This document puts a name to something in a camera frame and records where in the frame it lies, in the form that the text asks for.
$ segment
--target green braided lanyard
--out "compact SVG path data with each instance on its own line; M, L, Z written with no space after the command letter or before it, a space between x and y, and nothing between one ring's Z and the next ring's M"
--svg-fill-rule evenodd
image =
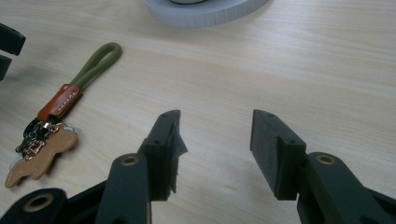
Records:
M88 84L97 76L102 74L113 65L121 56L122 49L117 43L108 43L99 48L91 58L81 68L81 71L70 82L81 90L84 90Z

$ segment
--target wooden table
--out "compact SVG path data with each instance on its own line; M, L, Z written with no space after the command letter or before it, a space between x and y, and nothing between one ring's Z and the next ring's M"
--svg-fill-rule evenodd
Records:
M181 110L177 194L153 223L298 223L249 151L253 109L342 159L361 183L396 198L396 2L269 1L237 21L175 28L139 1L2 1L0 22L26 36L0 82L0 182L26 125L107 42L123 55L64 122L78 145L39 180L0 188L0 216L36 189L69 197L136 152L161 113Z

